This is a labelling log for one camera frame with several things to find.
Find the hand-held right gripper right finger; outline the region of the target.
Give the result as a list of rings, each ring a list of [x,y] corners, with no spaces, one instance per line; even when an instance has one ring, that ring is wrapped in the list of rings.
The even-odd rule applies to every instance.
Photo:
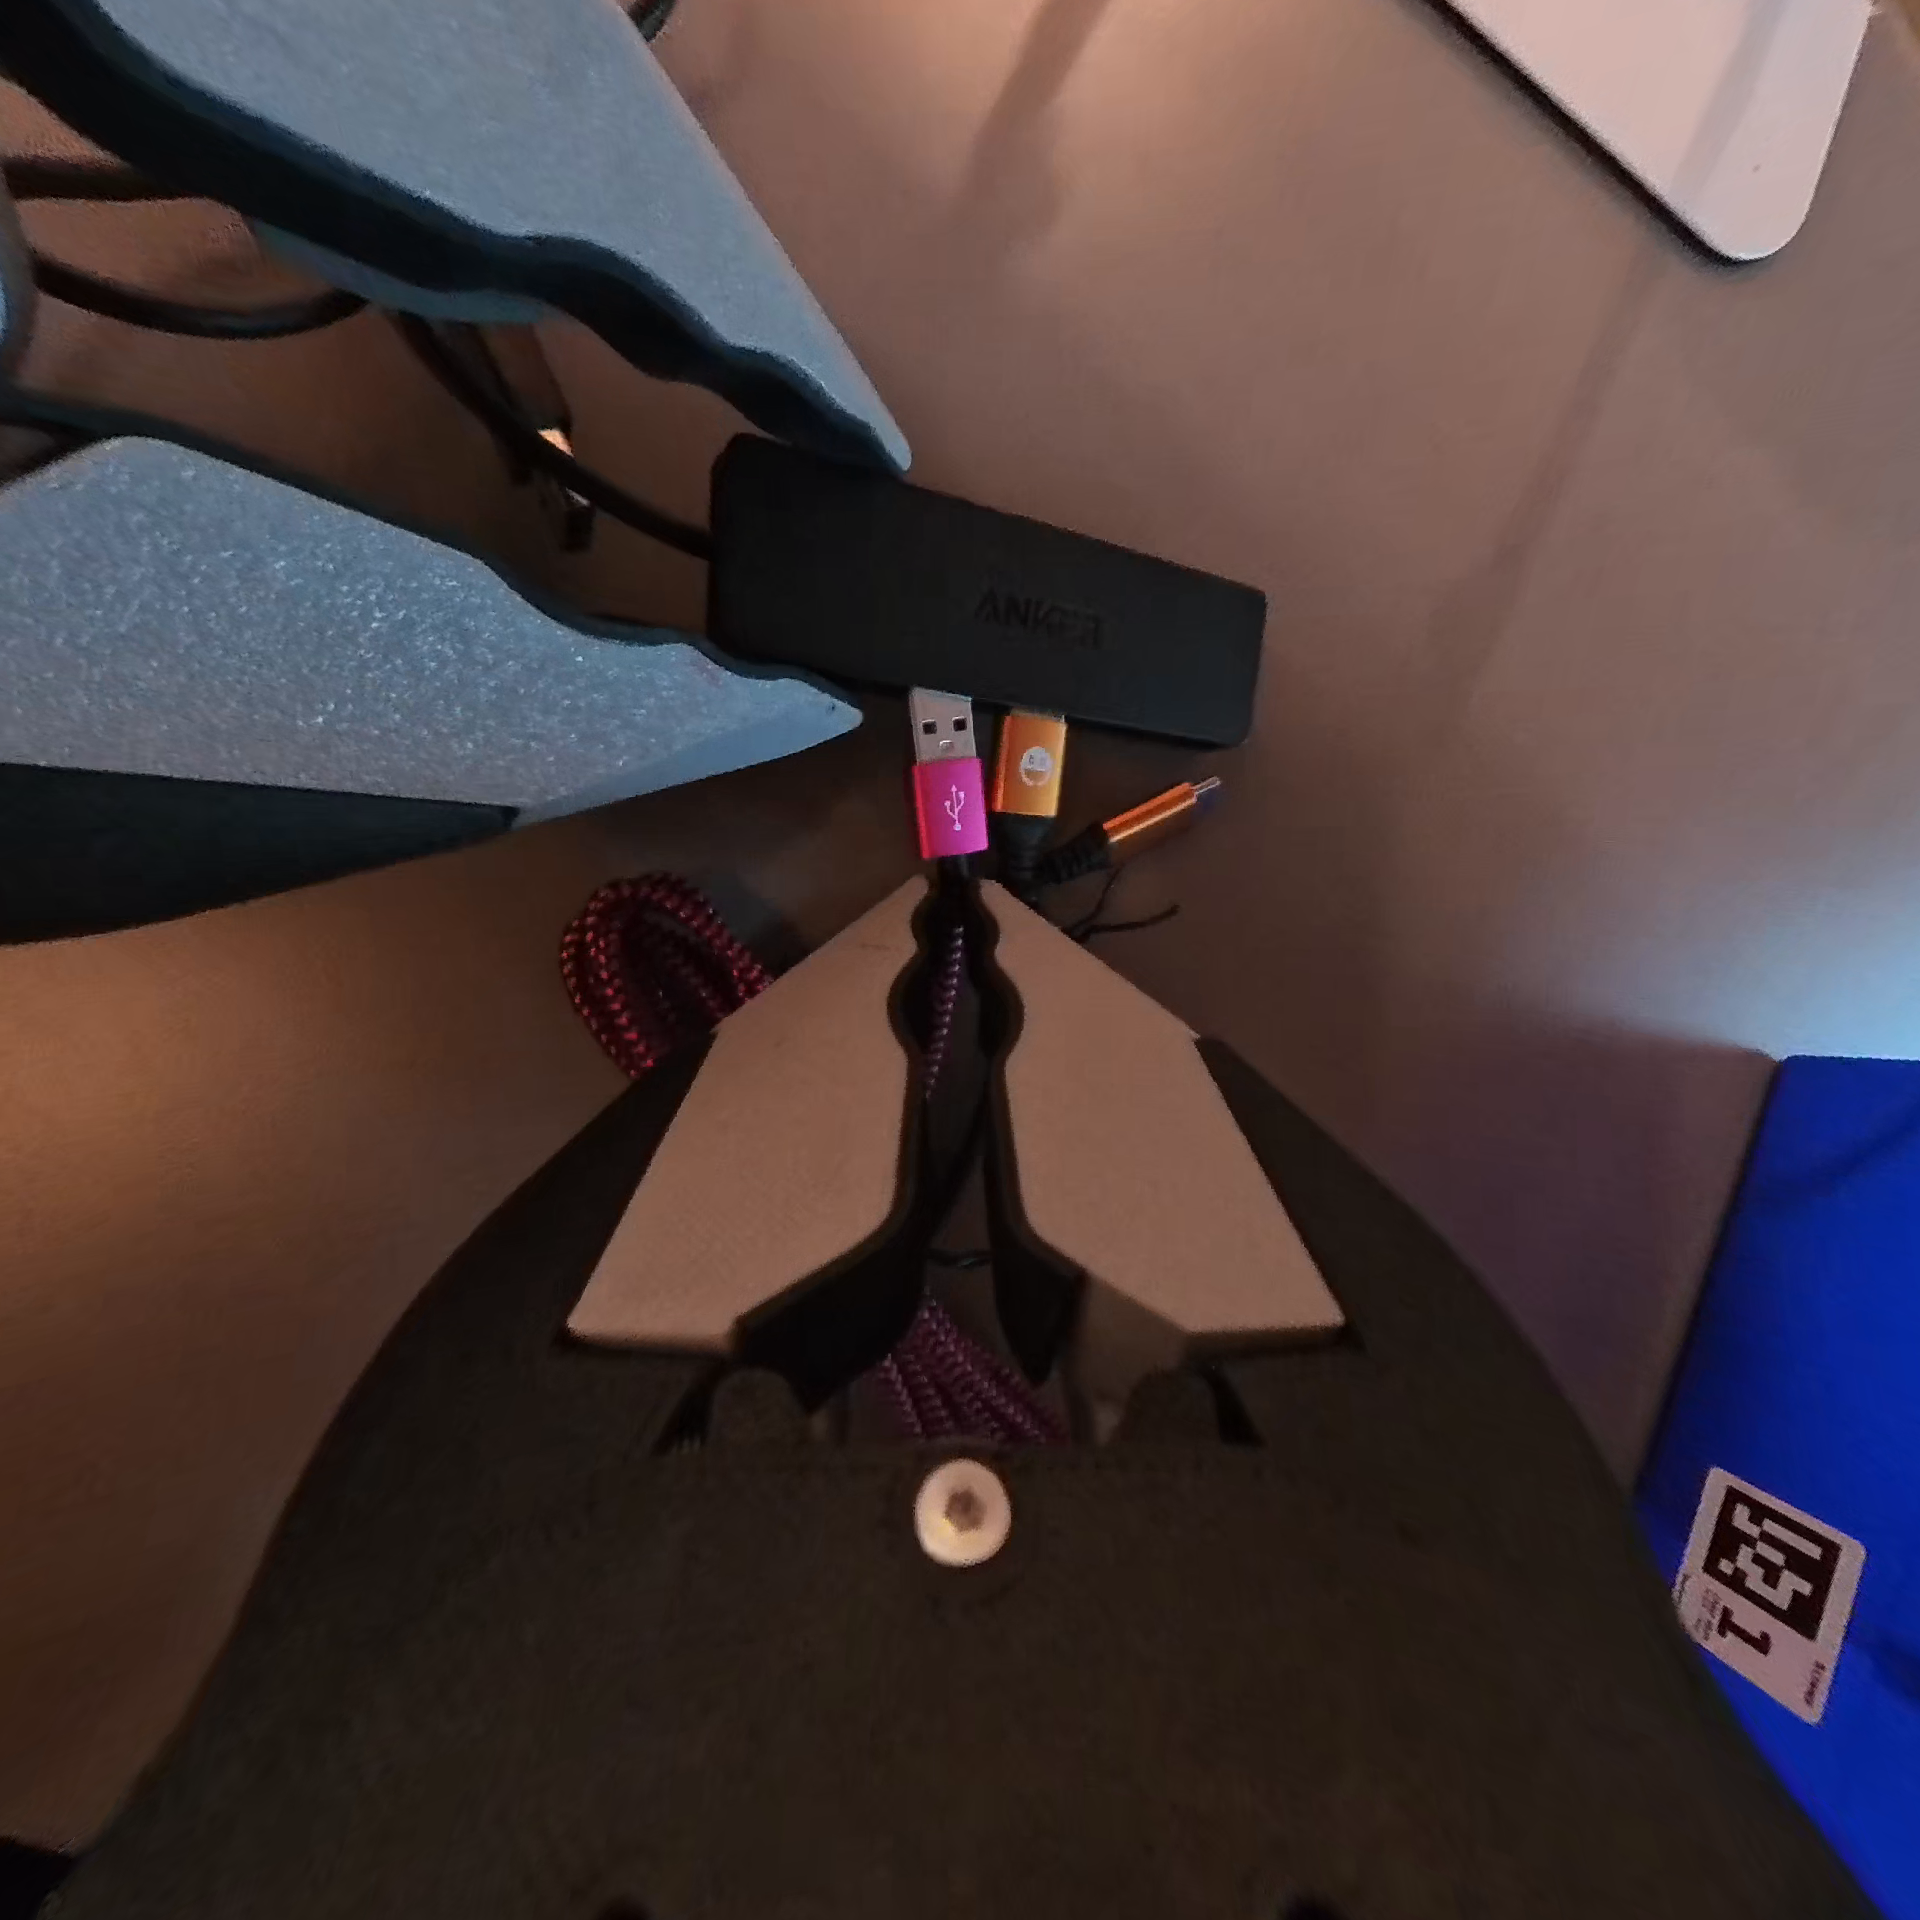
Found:
[[[1346,1315],[1199,1034],[1005,886],[997,1058],[1013,1222],[1097,1308],[1172,1344],[1324,1340]]]

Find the black braided cable orange plugs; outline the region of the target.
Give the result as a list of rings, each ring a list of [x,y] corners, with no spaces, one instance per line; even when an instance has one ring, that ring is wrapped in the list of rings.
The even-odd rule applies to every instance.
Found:
[[[1058,714],[1013,710],[997,723],[997,763],[988,807],[1001,890],[1043,913],[1057,894],[1097,879],[1101,894],[1093,906],[1076,921],[1057,925],[1076,946],[1172,925],[1179,903],[1144,918],[1106,918],[1106,900],[1126,864],[1193,826],[1223,799],[1226,782],[1218,774],[1172,782],[1132,808],[1058,837],[1067,758],[1068,723]]]

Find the white stand base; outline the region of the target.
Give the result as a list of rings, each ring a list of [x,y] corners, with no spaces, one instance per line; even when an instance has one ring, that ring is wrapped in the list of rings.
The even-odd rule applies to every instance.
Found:
[[[1706,254],[1804,230],[1871,2],[1449,2]]]

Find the blue plastic box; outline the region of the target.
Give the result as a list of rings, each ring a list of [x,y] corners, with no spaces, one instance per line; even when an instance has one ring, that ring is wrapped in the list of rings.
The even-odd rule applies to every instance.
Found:
[[[1917,1917],[1917,1061],[1774,1068],[1638,1511],[1745,1729]]]

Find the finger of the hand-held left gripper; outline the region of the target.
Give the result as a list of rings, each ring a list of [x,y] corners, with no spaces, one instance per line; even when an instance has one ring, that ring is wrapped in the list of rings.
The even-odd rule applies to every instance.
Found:
[[[4,72],[382,290],[556,310],[767,435],[910,467],[619,2],[4,2]]]
[[[852,732],[807,675],[574,620],[205,449],[4,486],[4,946],[175,925]]]

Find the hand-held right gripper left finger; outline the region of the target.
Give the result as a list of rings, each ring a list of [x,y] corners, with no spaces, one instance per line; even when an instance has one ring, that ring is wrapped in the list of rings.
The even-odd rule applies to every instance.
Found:
[[[581,1344],[747,1344],[905,1214],[922,1113],[899,988],[930,886],[910,879],[775,976],[685,879],[598,890],[569,995],[639,1093],[688,1068],[569,1315]]]

